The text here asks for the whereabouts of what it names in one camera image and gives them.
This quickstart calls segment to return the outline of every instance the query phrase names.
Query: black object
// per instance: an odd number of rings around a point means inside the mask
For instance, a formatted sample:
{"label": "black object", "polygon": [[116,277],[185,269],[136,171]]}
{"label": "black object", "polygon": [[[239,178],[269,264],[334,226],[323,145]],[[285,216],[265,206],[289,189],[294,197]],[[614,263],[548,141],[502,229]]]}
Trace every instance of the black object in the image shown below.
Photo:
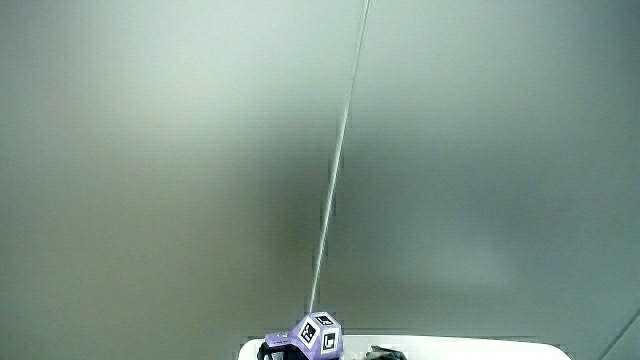
{"label": "black object", "polygon": [[367,360],[407,360],[407,358],[402,351],[371,345],[371,351],[367,353]]}
{"label": "black object", "polygon": [[265,360],[265,356],[268,360],[274,360],[273,354],[277,353],[281,354],[276,355],[276,360],[308,360],[300,349],[291,344],[269,347],[267,343],[262,343],[258,349],[258,360]]}

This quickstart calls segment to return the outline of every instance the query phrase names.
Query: gray wall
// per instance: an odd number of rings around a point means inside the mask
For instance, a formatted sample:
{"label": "gray wall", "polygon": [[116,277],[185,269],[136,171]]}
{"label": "gray wall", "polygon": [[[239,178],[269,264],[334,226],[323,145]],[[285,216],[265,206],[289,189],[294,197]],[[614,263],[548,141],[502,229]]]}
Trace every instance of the gray wall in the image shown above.
{"label": "gray wall", "polygon": [[[0,5],[0,358],[231,359],[293,326],[361,9]],[[639,15],[373,0],[316,309],[598,359],[640,308]]]}

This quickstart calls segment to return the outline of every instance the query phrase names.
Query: white table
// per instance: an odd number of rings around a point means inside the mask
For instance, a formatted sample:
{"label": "white table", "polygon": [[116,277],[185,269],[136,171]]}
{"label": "white table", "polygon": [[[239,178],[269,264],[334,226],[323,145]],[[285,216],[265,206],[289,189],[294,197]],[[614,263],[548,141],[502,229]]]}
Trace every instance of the white table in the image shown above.
{"label": "white table", "polygon": [[[250,340],[238,360],[257,360],[263,339]],[[371,345],[402,351],[407,360],[570,360],[546,344],[436,336],[344,335],[343,360],[362,360]]]}

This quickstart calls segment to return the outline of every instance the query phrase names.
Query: small gray object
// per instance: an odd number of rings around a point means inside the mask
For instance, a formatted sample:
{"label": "small gray object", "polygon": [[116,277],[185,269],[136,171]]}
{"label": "small gray object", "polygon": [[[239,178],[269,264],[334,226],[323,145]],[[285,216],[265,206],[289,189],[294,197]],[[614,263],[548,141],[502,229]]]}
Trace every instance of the small gray object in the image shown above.
{"label": "small gray object", "polygon": [[371,351],[367,353],[367,360],[407,360],[402,351],[385,349],[377,345],[371,345]]}

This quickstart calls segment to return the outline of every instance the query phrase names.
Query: white surface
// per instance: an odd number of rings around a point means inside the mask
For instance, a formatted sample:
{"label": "white surface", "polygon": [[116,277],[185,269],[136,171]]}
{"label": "white surface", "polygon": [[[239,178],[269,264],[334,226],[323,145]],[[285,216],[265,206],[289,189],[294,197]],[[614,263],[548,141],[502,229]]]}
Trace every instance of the white surface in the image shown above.
{"label": "white surface", "polygon": [[[344,360],[364,359],[371,345],[404,352],[408,360],[566,360],[558,348],[515,341],[434,336],[345,335]],[[238,360],[256,360],[263,339],[244,344]]]}

